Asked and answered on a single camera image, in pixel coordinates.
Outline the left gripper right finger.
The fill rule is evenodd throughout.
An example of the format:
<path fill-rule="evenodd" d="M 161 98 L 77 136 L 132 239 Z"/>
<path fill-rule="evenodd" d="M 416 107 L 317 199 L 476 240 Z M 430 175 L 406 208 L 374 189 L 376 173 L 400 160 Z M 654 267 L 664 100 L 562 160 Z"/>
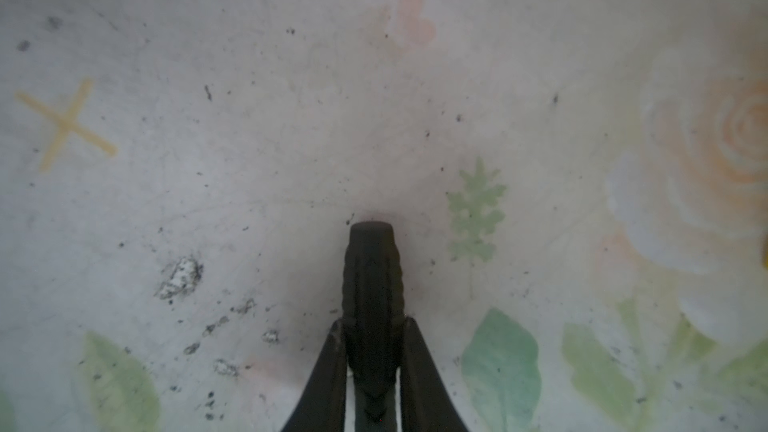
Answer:
<path fill-rule="evenodd" d="M 403 327 L 400 380 L 403 431 L 468 431 L 412 317 Z"/>

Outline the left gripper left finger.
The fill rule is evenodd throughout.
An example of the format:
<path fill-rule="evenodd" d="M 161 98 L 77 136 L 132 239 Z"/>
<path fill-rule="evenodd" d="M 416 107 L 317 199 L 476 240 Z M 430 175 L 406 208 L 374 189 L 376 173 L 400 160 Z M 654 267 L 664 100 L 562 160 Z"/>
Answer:
<path fill-rule="evenodd" d="M 345 427 L 347 351 L 343 321 L 336 320 L 283 432 L 341 432 Z"/>

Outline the black screwdriver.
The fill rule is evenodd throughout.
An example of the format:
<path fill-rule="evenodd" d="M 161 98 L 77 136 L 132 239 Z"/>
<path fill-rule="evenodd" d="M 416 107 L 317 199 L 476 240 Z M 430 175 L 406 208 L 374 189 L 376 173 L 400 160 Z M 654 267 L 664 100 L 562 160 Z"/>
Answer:
<path fill-rule="evenodd" d="M 400 255 L 391 224 L 366 221 L 351 226 L 342 309 L 354 380 L 355 429 L 395 431 L 395 385 L 405 314 Z"/>

